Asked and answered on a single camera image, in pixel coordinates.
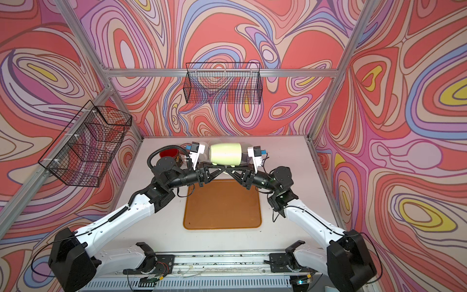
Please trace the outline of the light green mug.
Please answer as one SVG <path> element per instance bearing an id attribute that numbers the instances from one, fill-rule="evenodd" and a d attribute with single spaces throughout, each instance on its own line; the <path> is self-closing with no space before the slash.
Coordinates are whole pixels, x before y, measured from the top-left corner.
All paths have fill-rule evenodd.
<path id="1" fill-rule="evenodd" d="M 209 159 L 216 165 L 238 166 L 242 163 L 242 155 L 240 143 L 219 143 L 210 146 Z"/>

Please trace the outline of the black red mug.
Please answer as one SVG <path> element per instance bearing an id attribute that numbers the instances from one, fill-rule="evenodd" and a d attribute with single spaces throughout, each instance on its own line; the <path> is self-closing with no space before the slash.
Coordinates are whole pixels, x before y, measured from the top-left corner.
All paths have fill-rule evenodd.
<path id="1" fill-rule="evenodd" d="M 182 155 L 185 155 L 185 150 L 180 146 L 165 146 L 159 152 L 161 158 L 171 157 L 175 161 L 182 161 Z"/>

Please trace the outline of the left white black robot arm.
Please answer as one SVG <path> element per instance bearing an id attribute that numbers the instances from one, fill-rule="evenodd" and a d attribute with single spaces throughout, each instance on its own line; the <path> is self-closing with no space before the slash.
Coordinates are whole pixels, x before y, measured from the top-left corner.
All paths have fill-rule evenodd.
<path id="1" fill-rule="evenodd" d="M 170 145 L 154 151 L 147 159 L 153 173 L 147 187 L 95 223 L 76 231 L 64 228 L 55 236 L 48 266 L 64 291 L 76 292 L 100 274 L 120 270 L 153 272 L 157 258 L 144 242 L 113 252 L 102 249 L 120 233 L 165 208 L 175 198 L 174 189 L 207 184 L 226 170 L 226 165 L 219 162 L 199 163 L 199 148 L 198 144 L 190 150 Z"/>

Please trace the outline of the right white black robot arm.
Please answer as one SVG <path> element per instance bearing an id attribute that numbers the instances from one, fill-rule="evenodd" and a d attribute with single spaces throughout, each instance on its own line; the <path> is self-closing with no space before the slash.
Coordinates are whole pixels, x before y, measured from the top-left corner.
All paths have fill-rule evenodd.
<path id="1" fill-rule="evenodd" d="M 271 173 L 250 165 L 227 166 L 226 173 L 240 185 L 271 192 L 267 198 L 272 210 L 302 228 L 318 244 L 292 247 L 292 258 L 304 268 L 326 275 L 340 292 L 356 292 L 377 275 L 377 268 L 361 233 L 339 228 L 306 206 L 292 191 L 290 168 L 280 166 Z"/>

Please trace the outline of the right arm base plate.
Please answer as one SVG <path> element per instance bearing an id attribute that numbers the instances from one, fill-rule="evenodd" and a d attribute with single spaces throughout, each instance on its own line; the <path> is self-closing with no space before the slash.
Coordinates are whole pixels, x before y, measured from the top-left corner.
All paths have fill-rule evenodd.
<path id="1" fill-rule="evenodd" d="M 300 266 L 296 259 L 287 253 L 271 253 L 263 262 L 270 267 L 272 273 L 316 273 L 316 270 Z"/>

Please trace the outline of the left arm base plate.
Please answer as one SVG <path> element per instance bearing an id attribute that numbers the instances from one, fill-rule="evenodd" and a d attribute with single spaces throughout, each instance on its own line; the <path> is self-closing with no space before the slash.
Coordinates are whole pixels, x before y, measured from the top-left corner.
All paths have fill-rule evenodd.
<path id="1" fill-rule="evenodd" d="M 167 276 L 172 273 L 175 255 L 157 254 L 144 259 L 143 263 L 135 269 L 124 269 L 124 275 Z"/>

